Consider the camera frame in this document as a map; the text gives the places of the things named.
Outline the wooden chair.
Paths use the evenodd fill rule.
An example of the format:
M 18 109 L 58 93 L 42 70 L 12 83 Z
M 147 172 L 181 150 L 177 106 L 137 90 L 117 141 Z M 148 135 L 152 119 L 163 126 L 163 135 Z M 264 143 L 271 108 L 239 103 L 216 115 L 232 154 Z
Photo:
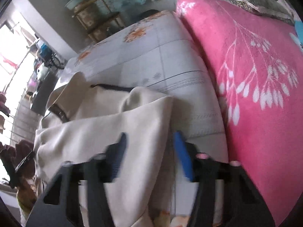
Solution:
M 107 10 L 105 14 L 97 6 L 98 1 L 105 6 Z M 99 43 L 125 28 L 121 13 L 112 11 L 105 0 L 83 0 L 72 9 L 72 12 L 72 17 L 80 22 L 94 43 Z

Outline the light blue basin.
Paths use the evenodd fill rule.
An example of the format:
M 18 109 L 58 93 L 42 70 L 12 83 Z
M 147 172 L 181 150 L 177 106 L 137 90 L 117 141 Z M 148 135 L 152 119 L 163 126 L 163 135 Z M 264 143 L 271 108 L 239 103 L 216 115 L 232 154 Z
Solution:
M 70 0 L 66 5 L 65 7 L 68 9 L 68 10 L 73 10 L 77 5 L 79 5 L 81 2 L 83 2 L 84 0 Z

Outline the beige zip jacket black trim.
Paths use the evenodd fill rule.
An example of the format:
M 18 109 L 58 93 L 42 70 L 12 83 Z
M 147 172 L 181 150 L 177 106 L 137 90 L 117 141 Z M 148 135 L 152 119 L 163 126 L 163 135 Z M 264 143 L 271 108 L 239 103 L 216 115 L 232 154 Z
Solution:
M 65 161 L 81 163 L 127 135 L 118 178 L 106 186 L 116 226 L 152 226 L 148 203 L 162 163 L 173 98 L 144 87 L 92 87 L 76 73 L 49 96 L 35 133 L 35 185 L 41 194 Z

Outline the black low cabinet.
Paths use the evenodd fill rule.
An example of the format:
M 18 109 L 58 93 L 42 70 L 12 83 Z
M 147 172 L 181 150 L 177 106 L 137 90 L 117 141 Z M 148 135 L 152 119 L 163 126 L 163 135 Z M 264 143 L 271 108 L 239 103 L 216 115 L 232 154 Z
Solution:
M 33 103 L 31 104 L 31 111 L 35 112 L 38 115 L 44 116 L 46 112 L 46 104 L 51 92 L 54 90 L 56 83 L 58 81 L 57 76 L 49 72 L 40 87 L 38 88 L 38 92 L 33 99 Z

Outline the floral grey bed sheet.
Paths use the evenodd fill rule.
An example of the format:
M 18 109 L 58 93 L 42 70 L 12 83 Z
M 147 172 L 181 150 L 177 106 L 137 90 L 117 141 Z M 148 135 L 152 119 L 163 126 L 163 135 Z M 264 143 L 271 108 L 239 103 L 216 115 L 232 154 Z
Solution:
M 162 11 L 118 32 L 70 59 L 58 86 L 77 72 L 106 110 L 85 130 L 110 140 L 127 135 L 118 179 L 106 187 L 115 225 L 152 226 L 158 213 L 168 221 L 169 209 L 190 214 L 196 184 L 182 176 L 174 132 L 216 161 L 228 155 L 211 78 L 181 21 Z

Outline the pink floral fleece blanket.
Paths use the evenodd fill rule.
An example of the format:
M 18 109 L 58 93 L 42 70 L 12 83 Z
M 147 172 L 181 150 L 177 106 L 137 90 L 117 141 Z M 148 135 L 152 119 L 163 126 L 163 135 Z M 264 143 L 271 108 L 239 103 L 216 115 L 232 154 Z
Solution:
M 178 0 L 226 127 L 229 158 L 258 187 L 276 225 L 302 195 L 302 48 L 293 26 L 224 0 Z

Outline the grey knitted blanket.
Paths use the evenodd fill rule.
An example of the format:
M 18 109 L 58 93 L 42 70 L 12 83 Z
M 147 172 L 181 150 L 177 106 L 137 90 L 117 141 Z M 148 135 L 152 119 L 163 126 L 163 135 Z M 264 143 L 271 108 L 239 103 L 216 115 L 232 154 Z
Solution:
M 278 19 L 294 25 L 301 19 L 286 0 L 225 0 L 252 14 Z

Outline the turquoise cartoon blanket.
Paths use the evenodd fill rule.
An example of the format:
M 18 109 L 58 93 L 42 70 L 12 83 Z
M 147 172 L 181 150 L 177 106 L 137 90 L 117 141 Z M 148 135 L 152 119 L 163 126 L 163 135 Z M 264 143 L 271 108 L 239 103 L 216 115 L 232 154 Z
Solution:
M 295 42 L 297 46 L 301 49 L 303 47 L 303 24 L 302 21 L 295 21 L 294 24 L 296 35 L 290 33 L 292 40 Z

